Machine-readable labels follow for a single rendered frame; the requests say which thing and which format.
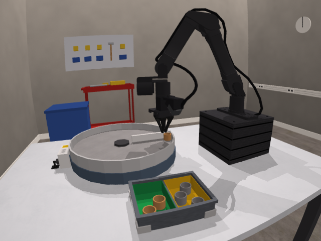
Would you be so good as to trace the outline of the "green bin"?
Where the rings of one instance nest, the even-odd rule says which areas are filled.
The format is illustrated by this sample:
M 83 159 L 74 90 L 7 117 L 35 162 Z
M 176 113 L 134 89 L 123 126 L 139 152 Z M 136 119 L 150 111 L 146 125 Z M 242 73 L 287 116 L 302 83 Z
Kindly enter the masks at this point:
M 156 210 L 157 212 L 176 208 L 162 180 L 155 181 L 155 182 L 134 184 L 133 190 L 134 190 L 135 198 L 138 204 L 140 215 L 142 214 L 142 209 L 145 206 L 148 206 L 148 205 L 153 206 L 153 197 L 156 195 L 163 195 L 166 198 L 166 207 L 162 210 Z

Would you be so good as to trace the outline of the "bronze bushing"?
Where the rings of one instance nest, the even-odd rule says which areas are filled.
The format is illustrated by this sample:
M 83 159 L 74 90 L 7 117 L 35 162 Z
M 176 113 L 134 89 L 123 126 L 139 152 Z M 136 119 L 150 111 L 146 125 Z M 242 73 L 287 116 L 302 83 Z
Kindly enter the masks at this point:
M 157 210 L 162 210 L 166 207 L 166 198 L 163 195 L 156 195 L 153 197 L 153 206 Z
M 171 133 L 164 133 L 164 140 L 170 141 L 171 140 Z
M 152 205 L 145 206 L 142 209 L 143 214 L 156 212 L 156 208 Z

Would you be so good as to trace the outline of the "grey round turntable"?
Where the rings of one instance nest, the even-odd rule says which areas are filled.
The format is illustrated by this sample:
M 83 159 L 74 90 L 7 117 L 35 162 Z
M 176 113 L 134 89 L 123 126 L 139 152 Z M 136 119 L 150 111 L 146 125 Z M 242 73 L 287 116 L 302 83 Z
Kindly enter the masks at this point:
M 106 185 L 153 178 L 168 170 L 176 158 L 175 136 L 168 129 L 171 140 L 165 141 L 164 133 L 159 126 L 144 123 L 92 128 L 62 145 L 51 169 L 72 166 L 79 177 Z

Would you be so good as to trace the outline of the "grey metal bushing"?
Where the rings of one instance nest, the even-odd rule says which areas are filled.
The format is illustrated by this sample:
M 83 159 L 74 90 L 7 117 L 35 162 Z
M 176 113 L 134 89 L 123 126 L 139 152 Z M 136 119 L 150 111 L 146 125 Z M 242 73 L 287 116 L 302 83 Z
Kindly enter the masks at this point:
M 199 202 L 203 202 L 203 201 L 204 201 L 204 199 L 201 197 L 194 197 L 194 198 L 192 198 L 191 204 L 195 204 L 195 203 L 199 203 Z
M 191 183 L 189 182 L 182 182 L 180 184 L 180 191 L 186 192 L 187 195 L 191 193 Z
M 187 194 L 183 191 L 178 191 L 175 193 L 175 201 L 178 206 L 183 206 L 187 203 Z

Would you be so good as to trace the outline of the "dark grey divided bin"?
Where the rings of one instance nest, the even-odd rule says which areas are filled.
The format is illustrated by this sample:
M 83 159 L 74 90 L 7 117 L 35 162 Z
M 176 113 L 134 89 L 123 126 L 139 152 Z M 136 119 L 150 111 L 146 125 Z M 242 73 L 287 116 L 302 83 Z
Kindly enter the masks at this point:
M 189 175 L 191 175 L 194 178 L 194 180 L 208 195 L 210 200 L 178 207 L 172 195 L 170 194 L 164 180 L 179 178 L 179 177 L 184 177 Z M 161 181 L 161 180 L 166 190 L 168 191 L 176 208 L 140 215 L 132 185 Z M 128 181 L 128 184 L 129 184 L 131 199 L 132 199 L 138 227 L 151 225 L 151 230 L 166 228 L 166 227 L 175 226 L 175 225 L 195 221 L 198 219 L 202 219 L 205 216 L 205 212 L 215 209 L 215 203 L 218 203 L 218 199 L 215 197 L 215 195 L 207 188 L 207 186 L 200 180 L 200 178 L 193 171 L 153 177 L 153 178 L 131 180 L 131 181 Z

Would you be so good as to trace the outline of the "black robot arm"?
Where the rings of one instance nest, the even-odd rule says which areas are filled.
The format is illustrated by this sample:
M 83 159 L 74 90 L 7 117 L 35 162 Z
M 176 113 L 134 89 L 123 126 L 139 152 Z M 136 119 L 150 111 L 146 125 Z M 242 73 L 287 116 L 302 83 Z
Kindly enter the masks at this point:
M 168 78 L 168 73 L 173 67 L 174 62 L 196 29 L 205 37 L 209 44 L 219 67 L 224 89 L 231 94 L 229 107 L 220 107 L 217 108 L 217 111 L 244 120 L 258 119 L 258 115 L 245 112 L 244 110 L 245 97 L 242 96 L 246 96 L 246 94 L 243 90 L 243 82 L 233 66 L 220 28 L 219 19 L 216 15 L 198 11 L 188 11 L 180 27 L 155 65 L 155 71 L 158 76 L 137 78 L 137 95 L 152 95 L 154 93 L 155 83 L 155 94 L 165 96 L 156 97 L 156 110 L 169 110 L 174 116 L 180 115 L 182 109 L 184 109 L 184 99 L 172 95 L 167 97 L 167 95 L 171 94 L 170 82 L 168 82 L 167 79 L 161 78 Z M 155 78 L 159 80 L 153 80 Z

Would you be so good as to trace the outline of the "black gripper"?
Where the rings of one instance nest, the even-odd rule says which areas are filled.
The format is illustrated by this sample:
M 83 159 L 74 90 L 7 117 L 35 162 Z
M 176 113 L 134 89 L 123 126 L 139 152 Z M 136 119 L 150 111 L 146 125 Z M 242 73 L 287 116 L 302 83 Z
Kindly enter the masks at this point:
M 161 133 L 164 133 L 164 132 L 166 133 L 170 123 L 174 118 L 174 115 L 172 115 L 169 110 L 159 111 L 159 110 L 156 110 L 156 108 L 149 108 L 148 112 L 150 113 L 153 112 L 153 116 L 156 122 L 158 123 Z M 166 119 L 168 119 L 167 125 L 166 125 Z

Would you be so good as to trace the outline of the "yellow bin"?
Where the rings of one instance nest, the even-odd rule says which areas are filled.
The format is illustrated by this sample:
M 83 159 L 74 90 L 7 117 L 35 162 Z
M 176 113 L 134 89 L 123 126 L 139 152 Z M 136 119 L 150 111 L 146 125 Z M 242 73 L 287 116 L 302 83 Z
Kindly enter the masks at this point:
M 174 200 L 175 200 L 175 193 L 180 191 L 180 184 L 182 182 L 191 183 L 192 185 L 191 193 L 187 195 L 187 203 L 183 206 L 191 205 L 192 198 L 194 197 L 201 197 L 205 201 L 210 200 L 208 195 L 204 192 L 204 190 L 199 186 L 199 184 L 194 180 L 194 178 L 191 175 L 179 177 L 179 178 L 167 179 L 167 180 L 164 180 L 164 182 Z

